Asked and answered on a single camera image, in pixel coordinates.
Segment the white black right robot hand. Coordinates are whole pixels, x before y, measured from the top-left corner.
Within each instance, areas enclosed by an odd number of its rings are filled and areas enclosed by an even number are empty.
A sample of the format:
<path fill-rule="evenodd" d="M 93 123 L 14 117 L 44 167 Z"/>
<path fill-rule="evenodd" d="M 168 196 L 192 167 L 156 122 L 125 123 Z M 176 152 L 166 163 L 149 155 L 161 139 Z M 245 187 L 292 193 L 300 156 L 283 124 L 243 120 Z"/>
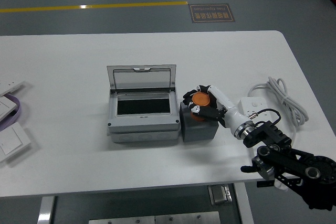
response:
<path fill-rule="evenodd" d="M 196 103 L 196 95 L 200 93 L 209 96 L 210 104 L 208 106 Z M 254 124 L 251 119 L 241 114 L 232 101 L 213 85 L 198 85 L 196 89 L 183 95 L 183 103 L 194 116 L 219 122 L 223 127 L 230 129 L 232 135 L 239 140 L 245 138 L 244 131 L 251 129 Z"/>

